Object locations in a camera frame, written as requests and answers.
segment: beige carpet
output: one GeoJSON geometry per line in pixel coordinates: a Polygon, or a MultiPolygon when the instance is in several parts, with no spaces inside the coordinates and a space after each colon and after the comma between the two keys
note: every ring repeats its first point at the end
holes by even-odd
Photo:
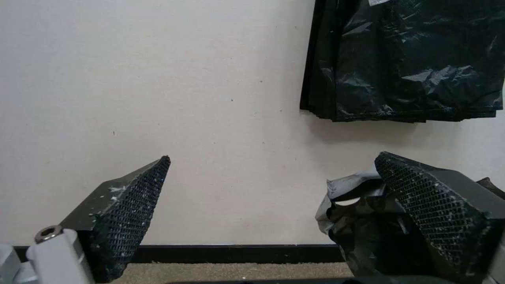
{"type": "Polygon", "coordinates": [[[129,264],[113,284],[166,284],[180,281],[310,279],[351,277],[345,263],[304,264],[129,264]]]}

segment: white residue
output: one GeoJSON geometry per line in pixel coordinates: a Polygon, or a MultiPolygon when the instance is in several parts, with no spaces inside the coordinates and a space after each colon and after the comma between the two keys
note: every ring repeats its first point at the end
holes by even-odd
{"type": "Polygon", "coordinates": [[[126,186],[122,186],[122,187],[110,187],[109,191],[112,192],[112,193],[115,193],[115,192],[121,192],[121,191],[123,191],[125,189],[126,189],[126,186]]]}

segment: black plastic bag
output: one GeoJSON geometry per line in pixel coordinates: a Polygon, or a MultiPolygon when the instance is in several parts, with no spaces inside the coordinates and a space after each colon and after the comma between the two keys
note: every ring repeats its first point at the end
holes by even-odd
{"type": "Polygon", "coordinates": [[[334,121],[460,121],[503,109],[500,0],[317,0],[300,108],[334,121]]]}
{"type": "Polygon", "coordinates": [[[489,178],[382,152],[370,170],[327,184],[316,219],[355,276],[505,279],[505,194],[489,178]]]}

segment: black mesh pad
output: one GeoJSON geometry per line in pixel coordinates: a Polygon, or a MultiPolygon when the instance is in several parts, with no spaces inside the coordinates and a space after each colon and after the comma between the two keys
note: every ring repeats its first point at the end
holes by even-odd
{"type": "Polygon", "coordinates": [[[123,274],[149,228],[169,166],[164,156],[102,183],[62,221],[78,232],[96,282],[123,274]]]}
{"type": "Polygon", "coordinates": [[[503,231],[505,201],[456,171],[386,152],[375,165],[421,230],[437,269],[450,279],[481,281],[503,231]]]}

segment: stack of black plastic bags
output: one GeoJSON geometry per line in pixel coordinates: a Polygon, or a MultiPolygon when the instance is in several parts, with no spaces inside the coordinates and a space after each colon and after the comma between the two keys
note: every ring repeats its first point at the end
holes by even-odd
{"type": "Polygon", "coordinates": [[[300,108],[333,121],[503,109],[502,0],[316,0],[300,108]]]}

